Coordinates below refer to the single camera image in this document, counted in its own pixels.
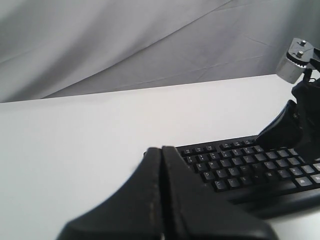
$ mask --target black keyboard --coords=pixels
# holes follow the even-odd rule
[[[177,147],[204,184],[246,211],[270,218],[320,205],[320,159],[294,149],[267,150],[256,136]]]

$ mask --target white tabletop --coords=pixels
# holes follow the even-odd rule
[[[258,134],[291,88],[268,75],[0,104],[0,239],[55,239],[148,147]],[[318,221],[318,209],[269,220],[282,240],[319,239]]]

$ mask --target gray fabric backdrop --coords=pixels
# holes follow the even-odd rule
[[[0,102],[275,73],[319,0],[0,0]]]

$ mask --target metal screw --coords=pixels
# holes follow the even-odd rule
[[[297,56],[298,58],[301,58],[301,57],[303,56],[303,54],[304,54],[303,51],[298,51],[298,52],[296,53],[296,56]]]
[[[306,43],[307,43],[307,41],[306,41],[306,40],[302,40],[302,41],[300,42],[300,45],[303,47],[303,46],[305,46],[305,45],[306,45]]]

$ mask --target space bar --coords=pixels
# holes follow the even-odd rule
[[[291,180],[278,181],[272,184],[254,185],[219,193],[219,196],[234,204],[250,202],[263,198],[290,194],[296,189]]]

